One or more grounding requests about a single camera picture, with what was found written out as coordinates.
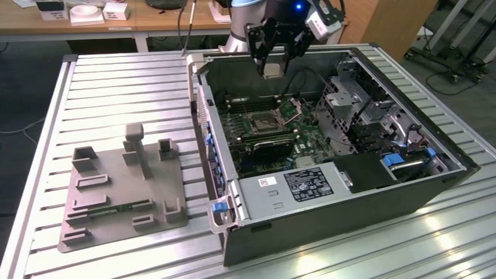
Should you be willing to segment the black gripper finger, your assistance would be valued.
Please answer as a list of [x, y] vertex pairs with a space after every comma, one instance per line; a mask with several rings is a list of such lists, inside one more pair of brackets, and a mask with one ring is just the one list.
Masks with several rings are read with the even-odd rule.
[[264, 75], [268, 56], [275, 48], [277, 35], [277, 24], [247, 24], [245, 40], [252, 60], [256, 64], [256, 71]]
[[291, 32], [289, 37], [284, 43], [284, 68], [287, 72], [289, 63], [296, 57], [301, 57], [313, 41], [313, 34], [309, 27], [304, 27], [300, 32]]

